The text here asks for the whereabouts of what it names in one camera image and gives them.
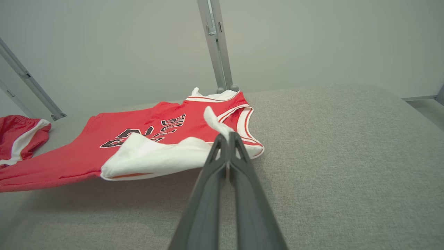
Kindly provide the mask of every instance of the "red fabric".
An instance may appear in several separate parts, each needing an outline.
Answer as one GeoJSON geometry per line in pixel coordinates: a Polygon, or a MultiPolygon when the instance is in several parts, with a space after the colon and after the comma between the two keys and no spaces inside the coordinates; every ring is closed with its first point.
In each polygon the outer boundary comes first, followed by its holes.
{"type": "Polygon", "coordinates": [[[0,169],[10,165],[4,160],[30,159],[33,152],[48,140],[50,129],[51,124],[44,119],[20,115],[0,117],[0,169]]]}
{"type": "Polygon", "coordinates": [[[158,142],[164,144],[177,144],[191,136],[213,142],[218,132],[203,119],[206,106],[221,115],[248,104],[242,92],[226,101],[195,101],[197,99],[209,98],[188,98],[181,105],[161,102],[151,109],[91,117],[72,143],[1,169],[0,192],[51,188],[98,177],[101,166],[129,136],[125,131],[140,133],[154,141],[163,138],[158,142]]]}

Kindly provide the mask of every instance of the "gray table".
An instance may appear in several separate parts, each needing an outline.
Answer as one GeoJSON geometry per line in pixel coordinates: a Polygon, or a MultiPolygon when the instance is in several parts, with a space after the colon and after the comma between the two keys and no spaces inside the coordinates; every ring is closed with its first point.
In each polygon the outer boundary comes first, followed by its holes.
{"type": "MultiPolygon", "coordinates": [[[[245,97],[266,148],[253,164],[290,249],[444,249],[444,133],[414,108],[357,85],[245,97]]],[[[54,122],[38,153],[87,119],[54,122]]],[[[2,193],[0,249],[167,249],[198,173],[2,193]]],[[[221,213],[221,249],[235,249],[229,185],[221,213]]]]}

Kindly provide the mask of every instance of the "floor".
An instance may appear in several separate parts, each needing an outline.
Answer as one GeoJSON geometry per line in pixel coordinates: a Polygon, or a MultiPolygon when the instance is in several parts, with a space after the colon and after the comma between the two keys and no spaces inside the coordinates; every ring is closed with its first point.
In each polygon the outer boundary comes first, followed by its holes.
{"type": "Polygon", "coordinates": [[[444,105],[435,99],[408,101],[407,103],[444,131],[444,105]]]}

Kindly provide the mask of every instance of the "white partition panel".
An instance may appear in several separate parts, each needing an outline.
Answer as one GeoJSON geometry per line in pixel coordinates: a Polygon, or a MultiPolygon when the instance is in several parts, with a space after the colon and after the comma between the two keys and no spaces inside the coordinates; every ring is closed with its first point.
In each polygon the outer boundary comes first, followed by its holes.
{"type": "Polygon", "coordinates": [[[444,83],[442,0],[220,0],[244,91],[366,84],[399,97],[444,83]]]}
{"type": "Polygon", "coordinates": [[[7,0],[0,37],[68,116],[216,91],[196,0],[7,0]]]}

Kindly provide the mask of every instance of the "basketball jersey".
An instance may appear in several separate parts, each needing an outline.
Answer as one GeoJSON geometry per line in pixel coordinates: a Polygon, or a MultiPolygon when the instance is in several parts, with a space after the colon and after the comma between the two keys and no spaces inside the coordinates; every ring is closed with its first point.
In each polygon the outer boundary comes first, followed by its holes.
{"type": "Polygon", "coordinates": [[[226,90],[202,96],[195,88],[181,105],[160,102],[151,109],[91,117],[72,143],[0,169],[0,192],[50,188],[98,177],[101,166],[133,133],[167,145],[188,137],[211,144],[218,132],[204,120],[207,106],[219,122],[239,133],[251,158],[263,153],[262,144],[248,131],[253,109],[242,92],[226,90]]]}

